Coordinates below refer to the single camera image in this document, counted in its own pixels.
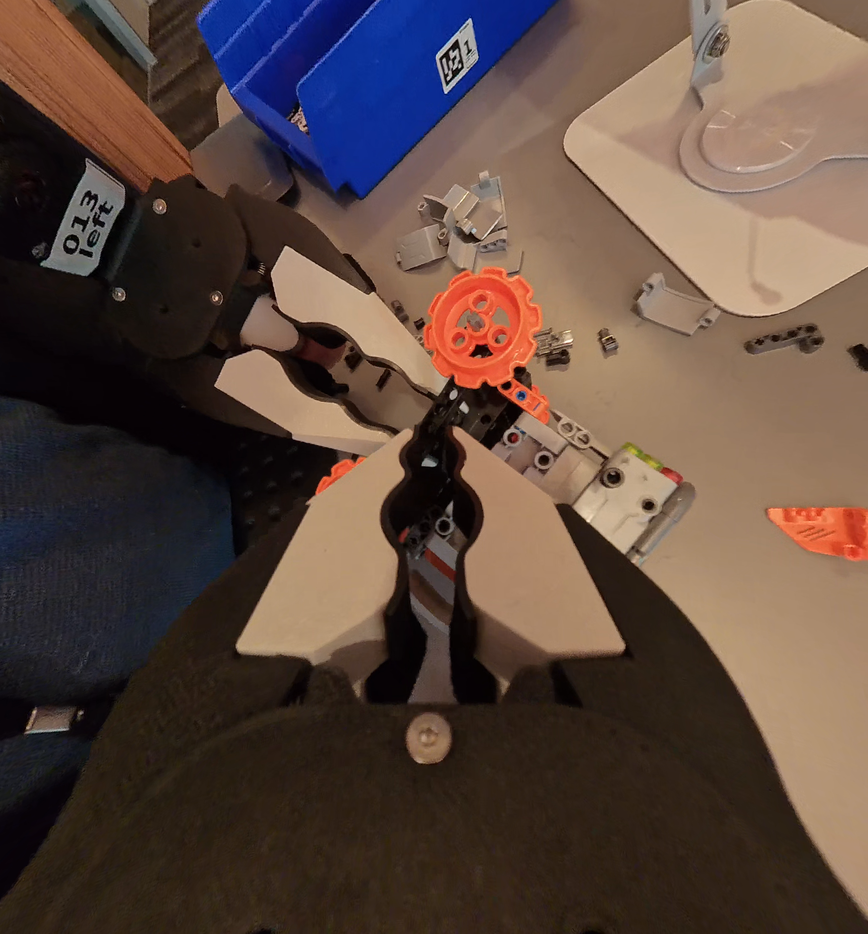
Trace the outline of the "cluster of grey panel pieces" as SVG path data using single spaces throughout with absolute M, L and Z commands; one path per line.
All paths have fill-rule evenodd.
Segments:
M 445 195 L 426 194 L 417 205 L 422 225 L 398 238 L 396 266 L 404 272 L 448 262 L 458 272 L 498 266 L 521 267 L 522 252 L 511 248 L 505 193 L 499 176 L 481 172 L 469 187 L 453 185 Z

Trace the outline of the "building kit robot model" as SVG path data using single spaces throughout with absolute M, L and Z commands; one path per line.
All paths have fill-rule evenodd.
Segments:
M 428 314 L 425 348 L 449 385 L 403 451 L 405 481 L 382 513 L 399 534 L 409 596 L 412 535 L 421 534 L 428 511 L 451 505 L 459 531 L 452 505 L 456 454 L 448 437 L 457 427 L 553 501 L 627 645 L 617 658 L 550 663 L 565 663 L 568 682 L 580 697 L 615 692 L 616 683 L 649 681 L 664 693 L 678 693 L 678 684 L 705 663 L 708 647 L 635 560 L 647 556 L 667 522 L 688 504 L 693 487 L 631 447 L 605 458 L 569 501 L 547 481 L 534 485 L 532 474 L 542 472 L 543 457 L 552 460 L 548 473 L 567 468 L 569 479 L 577 467 L 588 465 L 584 453 L 590 442 L 583 448 L 579 444 L 580 438 L 590 437 L 564 416 L 553 414 L 540 391 L 517 375 L 535 354 L 535 336 L 543 323 L 531 287 L 498 268 L 465 272 L 435 298 Z M 498 682 L 482 671 L 461 676 L 460 683 L 454 683 L 452 675 L 461 703 L 491 701 Z M 400 702 L 413 687 L 381 683 L 375 692 Z

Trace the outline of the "grey beam piece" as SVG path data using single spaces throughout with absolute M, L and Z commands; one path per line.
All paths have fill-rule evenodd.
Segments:
M 796 348 L 802 354 L 814 354 L 825 344 L 825 337 L 815 324 L 795 325 L 774 333 L 766 333 L 747 340 L 744 350 L 760 355 L 786 348 Z

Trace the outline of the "person's left forearm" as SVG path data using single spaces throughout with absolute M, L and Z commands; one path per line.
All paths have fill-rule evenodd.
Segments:
M 106 331 L 104 298 L 96 279 L 0 257 L 0 396 L 167 449 L 237 440 L 240 429 L 188 407 Z

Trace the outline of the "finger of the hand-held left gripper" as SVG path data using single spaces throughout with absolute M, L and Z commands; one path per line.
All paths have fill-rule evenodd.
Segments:
M 342 334 L 362 356 L 398 371 L 417 392 L 436 398 L 447 378 L 377 293 L 366 293 L 291 247 L 271 270 L 278 310 L 300 326 Z
M 318 393 L 291 360 L 263 349 L 227 359 L 216 388 L 297 442 L 356 455 L 371 455 L 393 440 L 407 442 L 407 431 L 372 422 L 346 398 Z

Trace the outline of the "dark perforated tray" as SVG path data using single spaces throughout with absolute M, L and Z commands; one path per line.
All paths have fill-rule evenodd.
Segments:
M 239 430 L 226 461 L 236 552 L 241 554 L 307 503 L 338 459 L 332 449 Z

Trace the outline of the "white lamp base plate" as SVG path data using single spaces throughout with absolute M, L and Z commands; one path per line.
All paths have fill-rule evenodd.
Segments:
M 722 310 L 783 313 L 868 268 L 868 41 L 790 2 L 690 9 L 564 150 Z

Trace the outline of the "wooden cabinet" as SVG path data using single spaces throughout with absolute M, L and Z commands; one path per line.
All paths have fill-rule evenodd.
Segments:
M 50 2 L 0 1 L 0 81 L 142 193 L 193 172 L 184 146 Z

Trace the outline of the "grey panel piece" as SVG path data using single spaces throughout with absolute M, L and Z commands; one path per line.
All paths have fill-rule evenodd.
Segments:
M 711 327 L 722 310 L 703 297 L 668 287 L 661 273 L 650 275 L 634 299 L 635 314 L 650 323 L 683 336 L 693 336 Z

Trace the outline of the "blue storage bin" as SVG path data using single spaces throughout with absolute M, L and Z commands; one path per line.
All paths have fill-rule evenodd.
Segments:
M 368 195 L 551 1 L 212 1 L 199 33 L 243 115 Z

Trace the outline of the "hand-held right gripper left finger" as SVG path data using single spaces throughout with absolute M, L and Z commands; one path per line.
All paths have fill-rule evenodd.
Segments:
M 417 682 L 425 631 L 399 533 L 382 515 L 415 439 L 401 432 L 346 472 L 336 468 L 311 498 L 240 634 L 240 656 L 327 664 L 352 682 Z

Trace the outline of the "orange panel piece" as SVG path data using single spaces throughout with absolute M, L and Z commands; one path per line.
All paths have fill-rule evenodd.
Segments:
M 767 519 L 802 549 L 850 561 L 868 561 L 868 509 L 770 507 Z

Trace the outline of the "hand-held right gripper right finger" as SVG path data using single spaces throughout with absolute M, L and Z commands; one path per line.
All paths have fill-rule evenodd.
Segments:
M 448 432 L 453 519 L 454 683 L 481 671 L 510 683 L 522 669 L 622 656 L 626 642 L 556 505 L 460 428 Z

